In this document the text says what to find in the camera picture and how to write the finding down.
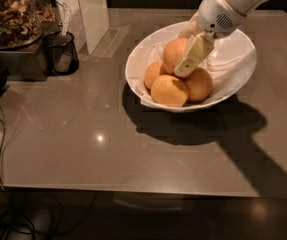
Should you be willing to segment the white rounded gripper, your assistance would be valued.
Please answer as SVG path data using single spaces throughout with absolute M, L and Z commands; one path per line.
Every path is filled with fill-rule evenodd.
M 245 19 L 227 0 L 203 0 L 178 34 L 189 40 L 174 74 L 180 78 L 190 76 L 214 50 L 214 39 L 230 36 Z

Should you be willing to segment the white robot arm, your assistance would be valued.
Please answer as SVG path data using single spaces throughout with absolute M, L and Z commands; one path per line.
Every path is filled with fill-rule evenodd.
M 230 36 L 247 16 L 270 0 L 202 0 L 197 12 L 180 31 L 189 39 L 174 74 L 186 78 L 213 51 L 214 41 Z

